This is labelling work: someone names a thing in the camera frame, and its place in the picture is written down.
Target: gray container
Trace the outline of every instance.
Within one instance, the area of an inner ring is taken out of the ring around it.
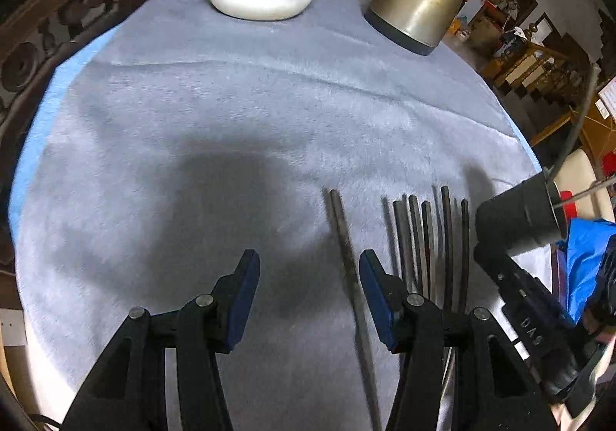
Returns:
[[[555,183],[543,173],[526,179],[477,209],[477,240],[499,245],[514,256],[567,238],[567,220]]]

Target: electric kettle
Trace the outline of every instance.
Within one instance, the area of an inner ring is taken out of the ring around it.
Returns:
[[[462,0],[372,0],[364,15],[382,35],[416,54],[440,43]]]

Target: gray blanket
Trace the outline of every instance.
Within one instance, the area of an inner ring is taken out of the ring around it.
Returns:
[[[356,256],[373,248],[392,271],[393,200],[436,203],[448,185],[474,214],[535,173],[470,67],[443,44],[429,57],[398,47],[355,0],[314,0],[282,22],[151,0],[82,69],[37,140],[38,168],[19,187],[18,283],[72,387],[130,307],[181,307],[245,248],[259,252],[244,339],[219,357],[238,431],[370,428],[324,190],[341,191]],[[544,250],[518,261],[549,286]],[[476,265],[470,283],[469,307],[498,313]],[[369,328],[385,423],[398,359]]]

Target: metal screw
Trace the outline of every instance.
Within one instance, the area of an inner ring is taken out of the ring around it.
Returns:
[[[486,308],[475,308],[475,310],[473,311],[473,314],[475,315],[475,317],[479,318],[480,320],[489,320],[490,317],[492,316],[490,314],[490,311],[488,311]]]
[[[144,316],[145,313],[146,310],[144,310],[144,308],[142,308],[141,306],[135,306],[134,308],[131,308],[131,310],[128,312],[128,317],[130,319],[136,320],[137,318],[141,318],[142,316]]]
[[[424,304],[423,297],[419,295],[418,293],[412,293],[411,295],[409,295],[407,297],[407,302],[411,306],[421,306]]]
[[[197,306],[204,308],[205,306],[212,304],[212,302],[214,302],[214,298],[210,294],[204,293],[197,297],[195,302]]]

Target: kettle base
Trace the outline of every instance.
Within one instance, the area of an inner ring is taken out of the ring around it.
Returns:
[[[370,9],[366,10],[363,16],[375,30],[381,33],[381,35],[389,38],[392,42],[406,50],[410,50],[419,55],[430,55],[435,49],[435,47],[430,47],[430,45],[417,41],[399,29],[394,28]]]

